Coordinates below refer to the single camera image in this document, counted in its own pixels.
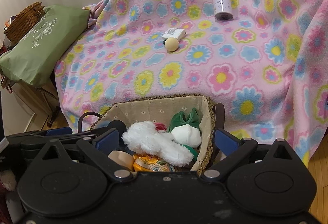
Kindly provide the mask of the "white plush bunny toy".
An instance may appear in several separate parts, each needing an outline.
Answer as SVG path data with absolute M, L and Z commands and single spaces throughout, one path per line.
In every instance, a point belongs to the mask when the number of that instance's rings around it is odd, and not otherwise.
M 122 139 L 134 153 L 157 156 L 173 166 L 183 167 L 194 159 L 187 147 L 176 143 L 171 133 L 158 132 L 151 121 L 132 124 Z

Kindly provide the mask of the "white tissue pack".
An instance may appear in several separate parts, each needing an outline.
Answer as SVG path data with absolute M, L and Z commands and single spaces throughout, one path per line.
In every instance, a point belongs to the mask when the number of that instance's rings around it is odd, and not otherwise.
M 175 38 L 178 41 L 183 39 L 186 36 L 187 32 L 185 29 L 177 29 L 177 28 L 169 28 L 163 35 L 162 38 L 164 40 L 168 38 Z

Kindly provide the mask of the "pink floral fleece blanket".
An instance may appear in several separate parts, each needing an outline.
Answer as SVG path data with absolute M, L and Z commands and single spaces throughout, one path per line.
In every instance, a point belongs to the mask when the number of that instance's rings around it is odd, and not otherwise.
M 327 0 L 102 0 L 91 27 L 55 68 L 59 102 L 81 114 L 118 102 L 202 94 L 223 103 L 225 129 L 259 143 L 284 138 L 304 164 L 327 129 Z M 175 52 L 162 35 L 185 29 Z

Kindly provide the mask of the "green Beauty bag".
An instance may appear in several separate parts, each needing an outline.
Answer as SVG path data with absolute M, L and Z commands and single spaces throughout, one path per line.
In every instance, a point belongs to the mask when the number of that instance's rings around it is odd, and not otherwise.
M 61 5 L 45 8 L 45 15 L 1 55 L 1 75 L 14 82 L 43 86 L 56 62 L 88 26 L 90 11 Z

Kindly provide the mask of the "brown wicker basket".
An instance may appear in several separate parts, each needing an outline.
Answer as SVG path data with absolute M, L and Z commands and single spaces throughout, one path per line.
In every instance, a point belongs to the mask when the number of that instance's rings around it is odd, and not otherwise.
M 21 11 L 5 31 L 9 41 L 13 44 L 20 42 L 45 15 L 44 8 L 41 2 L 35 2 Z

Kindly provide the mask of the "orange rainbow pouch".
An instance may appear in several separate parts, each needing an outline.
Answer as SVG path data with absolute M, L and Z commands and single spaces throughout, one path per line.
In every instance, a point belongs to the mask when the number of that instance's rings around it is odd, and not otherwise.
M 136 172 L 176 172 L 176 168 L 157 156 L 134 154 L 133 168 Z

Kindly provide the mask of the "beige sponge in basket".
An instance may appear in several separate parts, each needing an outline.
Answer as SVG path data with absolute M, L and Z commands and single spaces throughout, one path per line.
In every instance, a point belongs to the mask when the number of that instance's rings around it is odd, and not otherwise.
M 126 168 L 130 171 L 134 171 L 134 158 L 132 155 L 123 151 L 114 150 L 108 155 L 108 158 L 113 160 L 123 168 Z

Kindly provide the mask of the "woven lined storage basket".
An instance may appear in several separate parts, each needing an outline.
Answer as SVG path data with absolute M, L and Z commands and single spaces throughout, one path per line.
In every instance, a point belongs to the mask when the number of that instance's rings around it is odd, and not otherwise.
M 200 118 L 201 145 L 200 152 L 191 171 L 203 173 L 208 165 L 213 163 L 217 150 L 214 146 L 214 131 L 224 128 L 225 109 L 222 103 L 214 102 L 202 95 L 184 95 L 171 97 L 151 97 L 120 102 L 112 105 L 101 114 L 91 126 L 93 131 L 106 127 L 114 120 L 122 121 L 127 127 L 135 122 L 152 121 L 169 127 L 174 114 L 184 112 L 189 114 L 192 109 L 197 110 Z

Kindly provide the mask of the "green white plush radish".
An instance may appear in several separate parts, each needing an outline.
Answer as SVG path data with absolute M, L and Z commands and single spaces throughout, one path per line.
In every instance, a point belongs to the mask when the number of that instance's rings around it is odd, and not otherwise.
M 200 131 L 200 117 L 196 108 L 192 108 L 188 115 L 183 111 L 176 113 L 169 125 L 169 133 L 173 140 L 181 145 L 197 148 L 202 142 Z

